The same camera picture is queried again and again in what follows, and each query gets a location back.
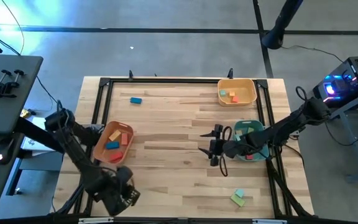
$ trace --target black desk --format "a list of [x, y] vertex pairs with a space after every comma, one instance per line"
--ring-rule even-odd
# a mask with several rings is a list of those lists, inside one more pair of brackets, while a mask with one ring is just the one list
[[[20, 87], [14, 88], [12, 91], [17, 97], [0, 98], [0, 140], [6, 135], [11, 135], [15, 139], [12, 161], [6, 165], [0, 165], [0, 197], [25, 135], [52, 149], [63, 152], [51, 135], [36, 127], [30, 121], [20, 118], [20, 112], [37, 77], [42, 60], [42, 57], [35, 56], [0, 55], [0, 78], [2, 77], [2, 69], [10, 71], [12, 74], [16, 69], [25, 72], [24, 77], [19, 77]], [[14, 77], [5, 77], [2, 82], [13, 81], [15, 77], [16, 74], [14, 74]]]

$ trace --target wooden tabletop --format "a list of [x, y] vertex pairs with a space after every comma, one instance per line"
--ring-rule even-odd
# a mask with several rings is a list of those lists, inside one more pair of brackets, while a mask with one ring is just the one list
[[[99, 79], [84, 77], [75, 113], [80, 124], [91, 122]], [[268, 86], [274, 118], [279, 121], [290, 113], [284, 81], [268, 79]], [[106, 94], [104, 88], [98, 123]], [[142, 98], [142, 104], [131, 104], [129, 99], [133, 96]], [[268, 124], [263, 92], [261, 97]], [[216, 84], [115, 83], [108, 122], [120, 121], [135, 131], [124, 165], [132, 169], [135, 187], [141, 192], [137, 204], [119, 216], [272, 218], [265, 162], [226, 159], [229, 176], [223, 177], [219, 167], [209, 166], [206, 155], [197, 150], [209, 147], [210, 138], [201, 138], [200, 134], [211, 132], [215, 124], [233, 127], [241, 119], [258, 120], [256, 103], [222, 107]], [[290, 140], [288, 145], [299, 150], [296, 141]], [[282, 159], [288, 188], [305, 210], [313, 213], [300, 157], [283, 147]], [[79, 180], [79, 172], [65, 155], [53, 200], [57, 209], [70, 197]], [[236, 189], [245, 192], [246, 203], [241, 208], [230, 200]], [[283, 211], [282, 193], [278, 196]], [[92, 216], [108, 216], [102, 202], [94, 202]]]

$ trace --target blue block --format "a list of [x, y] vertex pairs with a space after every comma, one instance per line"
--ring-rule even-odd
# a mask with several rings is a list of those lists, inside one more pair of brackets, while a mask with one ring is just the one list
[[142, 99], [141, 98], [136, 98], [136, 97], [131, 97], [131, 103], [141, 104]]
[[119, 141], [113, 141], [106, 144], [106, 149], [118, 149]]
[[234, 193], [235, 193], [239, 198], [242, 198], [242, 196], [244, 196], [244, 190], [242, 190], [242, 189], [237, 189]]

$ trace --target red block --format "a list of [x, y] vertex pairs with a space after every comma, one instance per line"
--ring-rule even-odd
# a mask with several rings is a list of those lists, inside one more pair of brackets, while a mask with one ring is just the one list
[[231, 101], [233, 103], [238, 103], [239, 102], [239, 97], [238, 96], [233, 96], [233, 99], [231, 99]]
[[128, 134], [127, 133], [121, 134], [121, 145], [123, 145], [123, 146], [128, 145]]
[[112, 162], [118, 162], [122, 159], [123, 157], [123, 153], [122, 152], [117, 152], [117, 153], [114, 153], [113, 155], [111, 155], [111, 159], [110, 161]]

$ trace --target concrete floor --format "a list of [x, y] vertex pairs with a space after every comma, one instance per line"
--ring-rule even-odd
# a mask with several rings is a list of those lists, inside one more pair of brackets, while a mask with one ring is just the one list
[[[252, 0], [6, 0], [19, 22], [29, 26], [146, 27], [257, 29]], [[259, 0], [264, 28], [269, 29], [285, 0]], [[0, 3], [0, 24], [15, 24]], [[358, 1], [306, 0], [291, 30], [358, 30]], [[24, 55], [44, 58], [39, 77], [64, 107], [75, 110], [82, 78], [88, 75], [266, 77], [258, 34], [128, 34], [25, 32]], [[0, 38], [20, 49], [21, 35], [1, 26]], [[358, 35], [286, 35], [284, 46], [316, 47], [341, 59], [358, 56]], [[4, 49], [4, 54], [12, 54]], [[295, 87], [310, 90], [339, 61], [304, 49], [269, 50], [273, 75], [284, 78], [292, 110], [301, 101]], [[36, 83], [26, 107], [46, 116], [50, 100]], [[352, 119], [358, 133], [358, 117]], [[347, 142], [341, 125], [330, 124], [337, 138]], [[358, 183], [346, 174], [358, 171], [351, 148], [337, 145], [324, 126], [301, 134], [301, 152], [315, 214], [323, 218], [358, 221]], [[23, 173], [19, 187], [27, 192], [3, 196], [0, 218], [43, 215], [49, 212], [57, 175]]]

